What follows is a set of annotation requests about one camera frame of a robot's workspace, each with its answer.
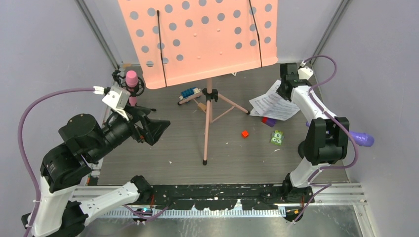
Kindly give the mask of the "pink music stand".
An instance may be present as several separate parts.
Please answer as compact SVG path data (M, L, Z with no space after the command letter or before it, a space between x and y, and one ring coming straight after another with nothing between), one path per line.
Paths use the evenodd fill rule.
M147 88L201 79L212 104L225 96L212 78L270 66L277 57L276 0L121 0L118 2Z

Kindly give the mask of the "sheet music page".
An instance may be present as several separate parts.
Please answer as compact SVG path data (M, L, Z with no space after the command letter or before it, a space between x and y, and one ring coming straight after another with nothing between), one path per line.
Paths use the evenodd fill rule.
M285 101L281 97L261 97L249 100L253 106L251 116L267 117L286 121L300 111L294 103Z
M266 115L268 112L291 114L298 112L299 108L295 104L283 99L277 93L280 85L281 81L276 80L265 94L249 100L253 107L251 114Z

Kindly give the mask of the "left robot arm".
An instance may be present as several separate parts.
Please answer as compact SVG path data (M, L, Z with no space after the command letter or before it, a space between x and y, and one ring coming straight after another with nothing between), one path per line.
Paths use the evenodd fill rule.
M91 172L90 164L132 138L154 145L170 126L168 120L150 119L150 110L126 106L128 117L118 115L101 127L94 116L79 114L59 129L63 143L43 158L40 198L31 213L22 216L34 237L75 237L99 216L119 206L151 200L152 188L143 176L134 176L121 187L84 201L71 201L81 180Z

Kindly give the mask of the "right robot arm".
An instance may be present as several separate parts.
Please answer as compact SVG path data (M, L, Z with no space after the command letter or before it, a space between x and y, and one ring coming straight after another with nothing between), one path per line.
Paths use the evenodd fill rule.
M348 119L329 112L299 70L296 63L281 64L281 84L277 89L283 99L298 106L309 122L306 138L298 147L302 161L282 183L282 199L291 203L309 197L314 178L323 168L344 159L348 147Z

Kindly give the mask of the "pink microphone on tripod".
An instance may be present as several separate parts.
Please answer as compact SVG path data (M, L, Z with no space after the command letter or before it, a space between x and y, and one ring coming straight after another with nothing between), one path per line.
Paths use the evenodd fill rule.
M112 73L113 80L118 86L126 89L130 93L129 104L136 106L137 97L142 95L145 90L145 83L133 70L128 71L125 76L119 75L120 72L119 69L116 69Z

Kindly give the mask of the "blue white toy car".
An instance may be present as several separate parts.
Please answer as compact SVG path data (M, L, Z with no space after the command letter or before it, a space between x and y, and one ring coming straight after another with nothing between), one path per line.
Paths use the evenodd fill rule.
M187 90L182 91L180 93L179 99L180 100L184 100L184 99L186 99L186 98L188 98L188 97L190 97L190 96L192 96L194 94L199 93L200 91L201 90L199 88L197 88L197 87L191 87L191 88L189 88Z

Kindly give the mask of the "small red cube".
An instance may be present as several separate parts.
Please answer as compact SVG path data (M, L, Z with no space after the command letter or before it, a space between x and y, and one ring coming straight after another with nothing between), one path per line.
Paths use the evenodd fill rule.
M245 131L243 131L242 133L241 133L241 135L242 135L242 137L243 138L248 138L249 137L249 133L245 130Z

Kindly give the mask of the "red purple brick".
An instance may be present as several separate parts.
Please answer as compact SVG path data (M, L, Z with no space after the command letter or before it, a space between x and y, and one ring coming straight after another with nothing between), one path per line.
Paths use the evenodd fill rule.
M263 117L261 122L269 127L274 127L276 125L277 120L273 118Z

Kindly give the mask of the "green owl number tile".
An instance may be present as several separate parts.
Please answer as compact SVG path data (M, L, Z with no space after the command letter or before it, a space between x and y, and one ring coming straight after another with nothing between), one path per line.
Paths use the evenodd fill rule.
M270 143L277 146L281 146L283 143L283 138L283 132L275 130L271 135Z

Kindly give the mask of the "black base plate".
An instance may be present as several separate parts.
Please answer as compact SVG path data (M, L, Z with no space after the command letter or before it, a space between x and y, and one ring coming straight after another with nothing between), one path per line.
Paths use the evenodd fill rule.
M279 204L301 207L311 202L311 187L290 188L280 184L153 185L133 202L168 207L170 210L273 210Z

